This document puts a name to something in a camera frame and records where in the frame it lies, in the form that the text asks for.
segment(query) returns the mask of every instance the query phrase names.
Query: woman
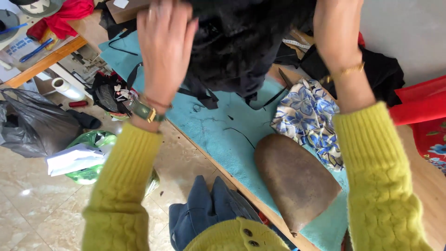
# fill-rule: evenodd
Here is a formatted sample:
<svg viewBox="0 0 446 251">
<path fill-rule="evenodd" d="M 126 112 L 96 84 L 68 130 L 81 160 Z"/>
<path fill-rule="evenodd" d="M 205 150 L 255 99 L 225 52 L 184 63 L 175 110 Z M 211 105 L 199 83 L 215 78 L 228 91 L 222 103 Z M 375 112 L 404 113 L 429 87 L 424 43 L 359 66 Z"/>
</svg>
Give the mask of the woman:
<svg viewBox="0 0 446 251">
<path fill-rule="evenodd" d="M 341 115 L 334 124 L 350 185 L 348 211 L 355 250 L 431 250 L 412 192 L 409 162 L 386 106 L 376 102 L 357 45 L 362 0 L 318 0 L 314 38 L 335 79 Z M 183 81 L 198 20 L 185 3 L 162 1 L 137 17 L 145 71 L 144 96 L 163 114 Z M 123 128 L 85 209 L 83 250 L 148 250 L 141 206 L 162 135 L 159 122 L 133 116 Z M 233 217 L 193 235 L 171 236 L 184 250 L 287 250 L 268 227 Z"/>
</svg>

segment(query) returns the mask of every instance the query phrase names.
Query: blue pen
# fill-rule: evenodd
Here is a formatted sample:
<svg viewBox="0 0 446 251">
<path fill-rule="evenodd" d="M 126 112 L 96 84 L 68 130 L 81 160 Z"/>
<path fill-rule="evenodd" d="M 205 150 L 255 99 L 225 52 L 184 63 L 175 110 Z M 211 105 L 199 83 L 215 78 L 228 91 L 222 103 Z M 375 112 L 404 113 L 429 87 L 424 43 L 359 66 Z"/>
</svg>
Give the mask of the blue pen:
<svg viewBox="0 0 446 251">
<path fill-rule="evenodd" d="M 35 54 L 37 54 L 39 51 L 41 51 L 45 46 L 49 45 L 53 41 L 52 38 L 45 41 L 39 48 L 35 49 L 33 52 L 29 53 L 28 55 L 25 55 L 23 58 L 20 59 L 20 63 L 25 62 L 26 60 L 32 58 Z"/>
<path fill-rule="evenodd" d="M 17 25 L 17 26 L 11 27 L 11 28 L 7 28 L 7 29 L 4 30 L 4 31 L 0 31 L 0 35 L 1 35 L 1 34 L 4 34 L 4 33 L 7 33 L 7 32 L 10 32 L 11 30 L 15 30 L 15 29 L 22 28 L 23 26 L 27 26 L 27 25 L 28 25 L 27 23 L 24 23 L 24 24 Z"/>
</svg>

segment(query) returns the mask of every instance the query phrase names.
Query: black plastic bag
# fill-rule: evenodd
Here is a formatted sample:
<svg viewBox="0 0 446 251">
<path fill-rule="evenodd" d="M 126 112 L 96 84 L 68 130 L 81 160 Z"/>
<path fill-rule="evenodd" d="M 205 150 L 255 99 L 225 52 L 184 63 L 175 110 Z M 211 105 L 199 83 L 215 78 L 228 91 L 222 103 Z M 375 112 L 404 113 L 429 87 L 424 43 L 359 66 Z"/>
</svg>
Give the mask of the black plastic bag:
<svg viewBox="0 0 446 251">
<path fill-rule="evenodd" d="M 0 90 L 0 146 L 26 158 L 64 150 L 81 133 L 78 121 L 37 92 Z"/>
</svg>

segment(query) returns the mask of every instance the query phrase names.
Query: turquoise towel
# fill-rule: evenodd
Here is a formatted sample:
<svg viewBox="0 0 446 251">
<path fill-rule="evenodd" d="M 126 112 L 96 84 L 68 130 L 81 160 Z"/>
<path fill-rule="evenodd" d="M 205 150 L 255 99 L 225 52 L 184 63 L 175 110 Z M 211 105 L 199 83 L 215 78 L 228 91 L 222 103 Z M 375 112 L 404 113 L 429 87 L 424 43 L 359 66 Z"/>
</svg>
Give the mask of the turquoise towel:
<svg viewBox="0 0 446 251">
<path fill-rule="evenodd" d="M 108 42 L 99 45 L 103 51 L 101 57 L 122 78 L 127 79 L 134 66 L 142 61 L 137 33 L 133 32 L 116 41 L 113 46 L 139 55 L 112 49 L 108 47 Z M 142 68 L 138 71 L 133 87 L 139 92 L 144 88 Z M 278 82 L 267 76 L 259 91 L 258 101 L 251 102 L 252 106 L 264 104 L 281 88 Z M 208 110 L 200 107 L 196 98 L 177 93 L 173 101 L 174 108 L 167 113 L 167 118 L 262 202 L 280 214 L 254 164 L 254 149 L 250 142 L 255 146 L 264 136 L 275 133 L 269 124 L 279 100 L 286 92 L 265 109 L 257 111 L 248 107 L 244 99 L 235 93 L 215 92 L 215 95 L 220 99 L 219 108 Z M 306 149 L 316 156 L 310 148 Z M 332 174 L 343 191 L 327 210 L 300 231 L 322 251 L 339 251 L 347 229 L 347 175 L 345 171 Z"/>
</svg>

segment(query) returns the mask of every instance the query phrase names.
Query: tiled floor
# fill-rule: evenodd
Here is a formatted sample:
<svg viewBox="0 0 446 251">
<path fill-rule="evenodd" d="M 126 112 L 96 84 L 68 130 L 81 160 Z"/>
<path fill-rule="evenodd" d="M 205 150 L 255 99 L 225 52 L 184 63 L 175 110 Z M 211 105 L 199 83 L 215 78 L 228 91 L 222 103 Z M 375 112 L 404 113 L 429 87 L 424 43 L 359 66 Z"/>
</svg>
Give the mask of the tiled floor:
<svg viewBox="0 0 446 251">
<path fill-rule="evenodd" d="M 49 98 L 68 109 L 62 95 Z M 76 110 L 99 118 L 101 130 L 120 132 L 122 123 L 111 121 L 101 108 Z M 149 213 L 151 250 L 165 251 L 173 250 L 167 227 L 169 205 L 185 203 L 195 176 L 203 175 L 210 185 L 217 175 L 223 175 L 169 122 L 161 131 L 164 143 L 154 164 L 160 187 L 142 205 Z M 78 185 L 64 175 L 50 177 L 43 158 L 25 159 L 4 147 L 0 147 L 0 160 L 0 251 L 80 250 L 84 228 L 81 212 L 92 185 Z"/>
</svg>

